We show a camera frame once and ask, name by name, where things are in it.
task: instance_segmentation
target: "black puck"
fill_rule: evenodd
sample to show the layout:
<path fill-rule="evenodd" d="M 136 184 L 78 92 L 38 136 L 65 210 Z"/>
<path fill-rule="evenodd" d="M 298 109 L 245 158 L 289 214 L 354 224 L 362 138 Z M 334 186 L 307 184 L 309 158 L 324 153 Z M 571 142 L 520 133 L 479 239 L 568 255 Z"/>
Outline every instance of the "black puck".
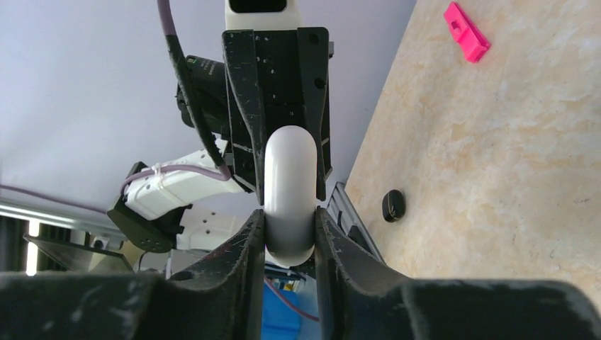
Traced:
<path fill-rule="evenodd" d="M 407 211 L 405 196 L 400 191 L 394 189 L 384 195 L 382 200 L 382 216 L 386 222 L 396 222 L 400 220 Z"/>

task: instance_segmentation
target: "black plastic part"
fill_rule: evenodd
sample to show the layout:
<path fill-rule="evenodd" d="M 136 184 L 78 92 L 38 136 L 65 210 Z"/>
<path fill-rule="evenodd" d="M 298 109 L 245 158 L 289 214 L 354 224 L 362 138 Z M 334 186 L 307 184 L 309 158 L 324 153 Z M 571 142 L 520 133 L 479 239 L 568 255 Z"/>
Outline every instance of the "black plastic part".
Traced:
<path fill-rule="evenodd" d="M 325 28 L 223 33 L 235 178 L 264 199 L 265 147 L 286 125 L 305 128 L 318 151 L 316 197 L 332 170 Z"/>
<path fill-rule="evenodd" d="M 255 211 L 171 281 L 148 273 L 0 274 L 0 339 L 258 340 L 263 221 Z"/>
<path fill-rule="evenodd" d="M 228 3 L 236 13 L 276 13 L 288 5 L 287 0 L 228 0 Z"/>
<path fill-rule="evenodd" d="M 349 233 L 347 234 L 347 236 L 351 240 L 353 240 L 353 242 L 357 243 L 357 245 L 363 248 L 363 250 L 371 254 L 371 251 L 369 250 L 369 245 L 367 244 L 365 237 L 363 237 L 363 234 L 359 231 L 359 227 L 357 227 L 356 225 L 352 225 L 351 229 L 349 229 Z"/>
<path fill-rule="evenodd" d="M 221 157 L 221 153 L 215 145 L 215 136 L 211 133 L 210 127 L 204 118 L 202 111 L 203 104 L 201 99 L 196 93 L 192 76 L 186 62 L 186 57 L 181 51 L 179 39 L 177 35 L 165 35 L 167 41 L 167 47 L 169 48 L 169 58 L 172 61 L 177 82 L 181 89 L 181 94 L 184 97 L 184 101 L 190 114 L 190 119 L 194 125 L 194 129 L 201 138 L 201 141 L 216 167 L 225 164 L 225 161 Z"/>
<path fill-rule="evenodd" d="M 579 289 L 528 280 L 413 280 L 349 240 L 322 208 L 315 261 L 322 339 L 599 339 Z"/>
<path fill-rule="evenodd" d="M 396 222 L 405 216 L 407 212 L 407 203 L 405 202 L 405 195 L 400 191 L 394 189 L 382 198 L 382 216 L 386 222 Z"/>
<path fill-rule="evenodd" d="M 147 167 L 139 161 L 134 164 L 128 176 Z M 156 220 L 149 221 L 128 208 L 125 200 L 126 197 L 123 195 L 117 197 L 106 214 L 136 247 L 152 253 L 166 253 L 175 248 L 175 236 L 184 231 L 179 222 L 191 205 L 173 209 Z"/>
<path fill-rule="evenodd" d="M 206 58 L 189 55 L 186 64 L 192 77 L 196 95 L 202 103 L 202 113 L 211 132 L 223 139 L 230 138 L 230 117 L 228 115 L 228 94 L 225 87 L 225 65 Z M 190 113 L 179 85 L 176 92 L 177 107 L 184 124 L 194 128 Z"/>
<path fill-rule="evenodd" d="M 315 214 L 322 339 L 599 339 L 579 289 L 413 280 Z M 0 339 L 260 339 L 264 213 L 170 281 L 152 274 L 0 275 Z"/>

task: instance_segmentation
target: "black cable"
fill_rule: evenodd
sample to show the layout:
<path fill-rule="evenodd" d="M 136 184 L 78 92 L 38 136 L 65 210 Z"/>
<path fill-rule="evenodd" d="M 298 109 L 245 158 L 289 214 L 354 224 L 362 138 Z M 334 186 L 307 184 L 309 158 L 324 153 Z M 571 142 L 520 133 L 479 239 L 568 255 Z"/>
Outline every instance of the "black cable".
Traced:
<path fill-rule="evenodd" d="M 167 48 L 169 49 L 169 58 L 172 61 L 175 76 L 179 83 L 181 94 L 186 102 L 192 125 L 194 125 L 194 129 L 200 136 L 201 141 L 204 144 L 209 157 L 215 163 L 215 166 L 223 174 L 225 174 L 224 171 L 230 173 L 228 166 L 225 164 L 225 160 L 221 157 L 217 145 L 215 145 L 215 137 L 210 131 L 208 123 L 203 116 L 201 102 L 196 95 L 192 76 L 190 75 L 190 71 L 186 64 L 186 57 L 181 50 L 181 45 L 179 44 L 179 39 L 175 31 L 175 24 L 171 14 L 169 0 L 157 0 L 157 5 L 159 7 L 159 16 L 161 18 L 163 33 L 165 34 L 165 40 L 167 41 Z"/>
<path fill-rule="evenodd" d="M 142 268 L 142 259 L 144 258 L 144 255 L 148 254 L 148 251 L 145 251 L 142 253 L 142 255 L 140 255 L 140 258 L 137 260 L 137 272 L 140 272 L 140 269 Z"/>

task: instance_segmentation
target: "black bracket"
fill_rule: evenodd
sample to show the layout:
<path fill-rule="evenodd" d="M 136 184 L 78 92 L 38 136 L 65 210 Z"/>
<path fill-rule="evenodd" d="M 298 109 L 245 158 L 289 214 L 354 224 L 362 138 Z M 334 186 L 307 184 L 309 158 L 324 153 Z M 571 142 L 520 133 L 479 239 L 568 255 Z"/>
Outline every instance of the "black bracket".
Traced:
<path fill-rule="evenodd" d="M 148 166 L 141 161 L 134 164 L 128 177 Z M 186 209 L 175 208 L 156 220 L 146 220 L 125 205 L 127 197 L 119 195 L 111 209 L 107 210 L 108 218 L 115 223 L 121 232 L 138 248 L 153 253 L 166 253 L 176 246 L 176 235 L 184 231 L 179 225 Z"/>
<path fill-rule="evenodd" d="M 286 125 L 305 128 L 318 151 L 316 197 L 330 175 L 330 104 L 325 28 L 227 30 L 222 35 L 235 178 L 264 199 L 265 147 Z"/>

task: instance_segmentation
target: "black round object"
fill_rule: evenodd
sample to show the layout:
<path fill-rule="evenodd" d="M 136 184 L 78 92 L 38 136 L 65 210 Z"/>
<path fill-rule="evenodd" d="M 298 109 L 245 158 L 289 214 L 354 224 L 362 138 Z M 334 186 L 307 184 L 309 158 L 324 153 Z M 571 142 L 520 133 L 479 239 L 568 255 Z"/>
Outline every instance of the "black round object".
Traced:
<path fill-rule="evenodd" d="M 94 245 L 92 247 L 96 249 L 102 249 L 102 247 L 104 247 L 104 243 L 101 240 L 97 239 L 96 241 L 94 241 Z"/>
<path fill-rule="evenodd" d="M 386 222 L 396 222 L 405 215 L 407 203 L 405 195 L 400 191 L 393 189 L 384 195 L 382 200 L 382 216 Z"/>

